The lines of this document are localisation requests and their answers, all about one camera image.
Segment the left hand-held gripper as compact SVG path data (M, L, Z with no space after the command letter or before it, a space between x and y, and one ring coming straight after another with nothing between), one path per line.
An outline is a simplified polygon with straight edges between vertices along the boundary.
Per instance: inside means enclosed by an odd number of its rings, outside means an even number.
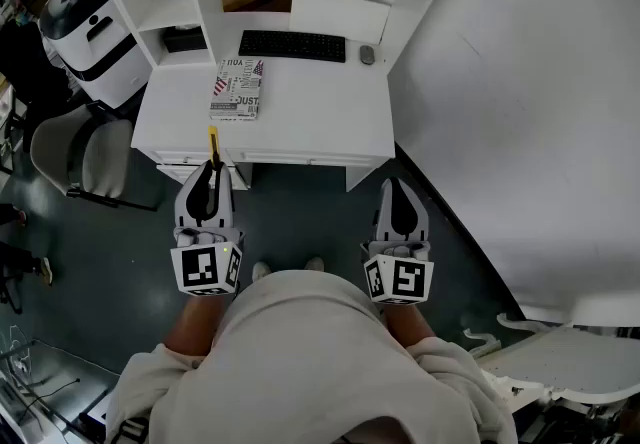
M234 226L231 174L205 161L187 178L174 203L176 246L171 260L178 290L191 296L235 295L243 234ZM218 228L193 228L201 224Z

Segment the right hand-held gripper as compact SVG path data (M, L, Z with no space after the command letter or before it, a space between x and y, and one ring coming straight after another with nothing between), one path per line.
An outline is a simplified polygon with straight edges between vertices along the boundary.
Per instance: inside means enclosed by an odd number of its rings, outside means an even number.
M410 242L383 242L395 237L392 227L394 185L381 187L375 239L360 245L370 299L386 305L416 305L428 299L434 263L429 260L429 215L413 189L400 181L398 233Z

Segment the person's right forearm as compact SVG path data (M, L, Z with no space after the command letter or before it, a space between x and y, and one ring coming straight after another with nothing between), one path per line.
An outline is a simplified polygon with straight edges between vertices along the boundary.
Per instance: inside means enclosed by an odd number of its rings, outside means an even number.
M382 313L388 331L404 348L436 336L416 305L384 305Z

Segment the person's left forearm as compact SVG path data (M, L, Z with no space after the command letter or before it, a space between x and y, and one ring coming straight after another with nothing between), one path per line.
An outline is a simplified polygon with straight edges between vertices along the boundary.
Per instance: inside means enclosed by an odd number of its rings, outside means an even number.
M171 331L163 341L164 346L185 356L209 354L231 295L190 296Z

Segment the grey office chair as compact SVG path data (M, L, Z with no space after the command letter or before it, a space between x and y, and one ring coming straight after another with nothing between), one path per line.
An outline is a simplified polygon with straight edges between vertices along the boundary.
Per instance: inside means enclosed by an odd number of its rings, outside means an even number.
M95 129L84 146L81 179L75 183L70 178L73 142L90 122ZM68 198L155 212L154 206L121 197L132 136L133 123L129 119L103 101L94 100L39 124L32 135L30 158L39 173Z

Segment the printed flag pattern book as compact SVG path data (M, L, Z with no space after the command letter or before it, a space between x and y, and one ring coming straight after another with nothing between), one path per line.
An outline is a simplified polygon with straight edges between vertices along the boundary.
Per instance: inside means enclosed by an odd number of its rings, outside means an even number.
M209 117L223 121L253 121L260 109L264 60L236 57L218 64Z

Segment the white desk with shelf unit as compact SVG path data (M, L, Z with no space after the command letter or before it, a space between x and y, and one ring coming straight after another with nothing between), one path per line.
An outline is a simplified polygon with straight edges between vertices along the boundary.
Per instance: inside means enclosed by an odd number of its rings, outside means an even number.
M240 189L257 163L341 167L355 187L394 155L389 74L433 0L292 0L289 13L225 12L222 0L114 0L152 72L132 144L176 180L220 133L223 159ZM162 32L199 26L206 50L169 53ZM218 64L238 56L244 30L332 34L346 39L346 62L270 58L253 121L212 120ZM370 45L366 66L359 47Z

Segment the person's beige sweater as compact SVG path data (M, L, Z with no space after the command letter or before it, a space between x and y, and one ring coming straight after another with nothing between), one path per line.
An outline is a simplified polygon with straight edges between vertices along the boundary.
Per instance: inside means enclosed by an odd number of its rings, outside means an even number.
M437 336L402 347L347 280L272 272L228 306L206 356L133 355L108 444L517 444L474 358Z

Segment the black keyboard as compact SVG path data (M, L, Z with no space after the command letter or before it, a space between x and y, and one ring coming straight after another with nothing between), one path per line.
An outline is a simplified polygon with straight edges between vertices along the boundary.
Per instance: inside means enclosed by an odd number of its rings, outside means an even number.
M238 54L345 63L346 39L304 32L244 30Z

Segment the white and black machine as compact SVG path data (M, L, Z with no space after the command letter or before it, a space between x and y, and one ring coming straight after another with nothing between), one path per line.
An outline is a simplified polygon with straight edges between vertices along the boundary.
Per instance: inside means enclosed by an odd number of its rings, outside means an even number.
M114 0L48 0L39 27L93 100L118 108L150 78L152 67Z

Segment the white ornate furniture piece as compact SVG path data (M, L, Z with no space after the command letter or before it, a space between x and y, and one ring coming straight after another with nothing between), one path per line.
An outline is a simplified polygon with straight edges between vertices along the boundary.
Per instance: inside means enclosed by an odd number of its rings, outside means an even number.
M520 341L463 334L514 417L517 444L640 444L640 327L496 320Z

